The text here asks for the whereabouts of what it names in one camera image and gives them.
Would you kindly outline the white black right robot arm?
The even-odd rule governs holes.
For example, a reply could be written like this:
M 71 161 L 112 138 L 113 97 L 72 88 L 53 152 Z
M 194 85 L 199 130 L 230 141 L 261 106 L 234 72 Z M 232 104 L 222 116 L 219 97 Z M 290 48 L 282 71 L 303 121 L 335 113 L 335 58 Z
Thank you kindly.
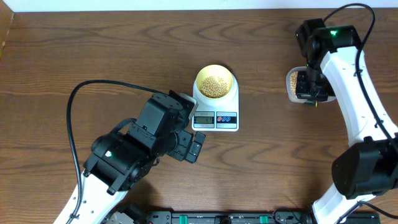
M 332 163 L 333 183 L 312 203 L 307 223 L 343 223 L 362 201 L 397 188 L 397 126 L 370 79 L 354 26 L 327 27 L 309 19 L 296 31 L 307 71 L 298 98 L 337 99 L 349 148 Z

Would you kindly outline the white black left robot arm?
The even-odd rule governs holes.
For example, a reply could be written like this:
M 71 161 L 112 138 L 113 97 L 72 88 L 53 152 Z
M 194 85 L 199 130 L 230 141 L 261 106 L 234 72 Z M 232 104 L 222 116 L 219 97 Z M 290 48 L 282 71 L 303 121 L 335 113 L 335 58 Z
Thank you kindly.
M 83 164 L 82 186 L 75 188 L 56 223 L 101 223 L 166 154 L 195 163 L 205 135 L 185 129 L 197 106 L 183 93 L 155 93 L 137 119 L 124 119 L 97 138 Z

